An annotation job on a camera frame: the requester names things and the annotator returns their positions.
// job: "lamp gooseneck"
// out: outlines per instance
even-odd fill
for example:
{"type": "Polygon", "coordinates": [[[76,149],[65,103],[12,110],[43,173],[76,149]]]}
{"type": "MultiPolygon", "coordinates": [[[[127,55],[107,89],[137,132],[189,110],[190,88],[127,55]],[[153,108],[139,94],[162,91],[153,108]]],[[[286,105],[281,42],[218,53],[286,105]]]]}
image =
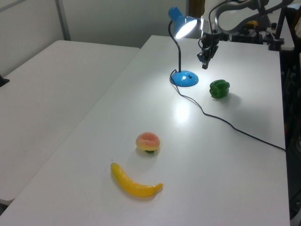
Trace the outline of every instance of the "lamp gooseneck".
{"type": "Polygon", "coordinates": [[[178,50],[179,50],[179,72],[181,72],[181,48],[180,48],[179,43],[175,40],[175,38],[171,34],[170,27],[171,27],[172,23],[173,23],[173,21],[171,20],[170,23],[169,23],[169,25],[168,25],[168,33],[169,33],[170,37],[172,38],[172,40],[174,40],[175,44],[178,47],[178,50]]]}

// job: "toy vegetable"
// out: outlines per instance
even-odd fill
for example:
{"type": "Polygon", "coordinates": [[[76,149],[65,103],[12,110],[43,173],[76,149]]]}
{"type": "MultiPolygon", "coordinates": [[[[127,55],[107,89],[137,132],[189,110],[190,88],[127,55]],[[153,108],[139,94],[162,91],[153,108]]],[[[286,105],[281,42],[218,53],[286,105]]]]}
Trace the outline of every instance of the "toy vegetable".
{"type": "Polygon", "coordinates": [[[222,98],[229,93],[230,84],[225,80],[216,80],[210,84],[210,94],[214,98],[222,98]]]}
{"type": "Polygon", "coordinates": [[[111,164],[111,173],[114,176],[116,182],[128,193],[140,196],[147,197],[155,194],[162,186],[162,183],[157,185],[141,185],[132,181],[122,170],[122,168],[117,163],[111,164]]]}

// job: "lamp base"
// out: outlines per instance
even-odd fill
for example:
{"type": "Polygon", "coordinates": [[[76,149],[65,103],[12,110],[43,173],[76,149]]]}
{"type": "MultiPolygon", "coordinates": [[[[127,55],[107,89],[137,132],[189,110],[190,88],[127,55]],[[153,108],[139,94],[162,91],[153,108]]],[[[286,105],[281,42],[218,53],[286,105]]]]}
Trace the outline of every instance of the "lamp base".
{"type": "Polygon", "coordinates": [[[180,87],[194,86],[198,83],[198,76],[190,71],[176,72],[171,77],[171,83],[180,87]]]}

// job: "toy banana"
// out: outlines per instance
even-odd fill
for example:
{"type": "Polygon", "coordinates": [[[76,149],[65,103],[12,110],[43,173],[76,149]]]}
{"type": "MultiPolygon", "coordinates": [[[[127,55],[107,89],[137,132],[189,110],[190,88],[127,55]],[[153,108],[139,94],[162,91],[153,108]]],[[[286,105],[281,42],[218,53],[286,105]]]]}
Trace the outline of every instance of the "toy banana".
{"type": "Polygon", "coordinates": [[[111,164],[111,173],[114,176],[116,182],[128,193],[140,196],[147,197],[155,194],[163,184],[157,184],[154,186],[151,185],[141,185],[132,181],[122,170],[122,168],[117,163],[111,164]]]}

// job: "lamp shade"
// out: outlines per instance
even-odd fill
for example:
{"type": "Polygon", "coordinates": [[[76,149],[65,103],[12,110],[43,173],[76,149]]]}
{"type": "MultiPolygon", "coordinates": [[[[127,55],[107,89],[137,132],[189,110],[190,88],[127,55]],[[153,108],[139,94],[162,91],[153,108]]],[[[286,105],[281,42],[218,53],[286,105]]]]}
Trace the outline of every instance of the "lamp shade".
{"type": "Polygon", "coordinates": [[[177,39],[188,34],[197,24],[196,19],[183,16],[178,7],[171,7],[168,15],[174,23],[174,34],[177,39]]]}

